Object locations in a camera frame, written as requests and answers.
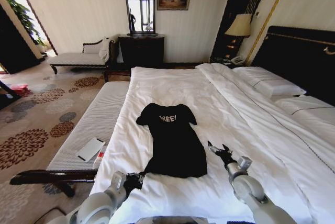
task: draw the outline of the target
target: patterned carpet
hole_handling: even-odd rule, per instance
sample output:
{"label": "patterned carpet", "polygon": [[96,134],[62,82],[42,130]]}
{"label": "patterned carpet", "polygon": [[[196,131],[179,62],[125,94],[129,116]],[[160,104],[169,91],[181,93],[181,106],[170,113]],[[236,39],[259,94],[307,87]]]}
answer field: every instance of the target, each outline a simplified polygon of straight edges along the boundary
{"label": "patterned carpet", "polygon": [[[92,184],[74,184],[67,198],[50,184],[11,186],[9,180],[25,170],[45,169],[104,85],[102,70],[40,65],[13,75],[0,75],[7,86],[28,84],[30,93],[0,110],[0,223],[34,223],[58,206],[66,213],[89,194]],[[110,76],[128,81],[128,76]],[[48,220],[59,214],[50,214]]]}

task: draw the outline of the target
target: white pillow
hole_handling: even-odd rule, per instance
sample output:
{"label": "white pillow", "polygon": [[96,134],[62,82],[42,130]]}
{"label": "white pillow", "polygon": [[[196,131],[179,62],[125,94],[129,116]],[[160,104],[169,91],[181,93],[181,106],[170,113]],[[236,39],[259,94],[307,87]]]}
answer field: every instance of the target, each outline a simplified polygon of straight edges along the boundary
{"label": "white pillow", "polygon": [[311,96],[291,97],[275,102],[331,145],[335,145],[335,107]]}
{"label": "white pillow", "polygon": [[261,67],[238,67],[233,71],[268,98],[306,93],[299,86]]}

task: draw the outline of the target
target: wooden armrest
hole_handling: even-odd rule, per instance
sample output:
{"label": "wooden armrest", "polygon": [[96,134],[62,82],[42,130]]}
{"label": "wooden armrest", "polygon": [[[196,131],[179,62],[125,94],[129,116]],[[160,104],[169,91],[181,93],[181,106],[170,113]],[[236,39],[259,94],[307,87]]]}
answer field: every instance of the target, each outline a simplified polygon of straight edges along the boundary
{"label": "wooden armrest", "polygon": [[94,182],[97,170],[29,170],[15,175],[10,185]]}

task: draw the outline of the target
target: red object on floor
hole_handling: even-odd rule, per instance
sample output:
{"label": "red object on floor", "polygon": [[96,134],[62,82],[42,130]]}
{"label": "red object on floor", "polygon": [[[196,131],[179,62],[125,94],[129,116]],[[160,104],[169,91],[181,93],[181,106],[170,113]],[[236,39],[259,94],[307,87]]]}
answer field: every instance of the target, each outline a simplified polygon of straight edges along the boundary
{"label": "red object on floor", "polygon": [[28,93],[28,84],[14,84],[10,86],[10,89],[12,89],[17,95],[24,95],[25,93]]}

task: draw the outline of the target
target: green leaves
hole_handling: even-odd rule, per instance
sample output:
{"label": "green leaves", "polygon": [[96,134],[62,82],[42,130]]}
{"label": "green leaves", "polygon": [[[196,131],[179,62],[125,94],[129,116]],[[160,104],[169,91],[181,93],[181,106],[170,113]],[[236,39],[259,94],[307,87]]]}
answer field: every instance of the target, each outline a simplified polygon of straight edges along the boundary
{"label": "green leaves", "polygon": [[27,15],[27,12],[30,12],[30,9],[25,7],[24,5],[16,2],[15,0],[7,0],[10,4],[11,8],[13,9],[16,16],[21,21],[22,25],[32,38],[34,42],[38,42],[41,45],[45,45],[40,38],[39,32],[34,28],[34,24],[31,22],[32,19]]}

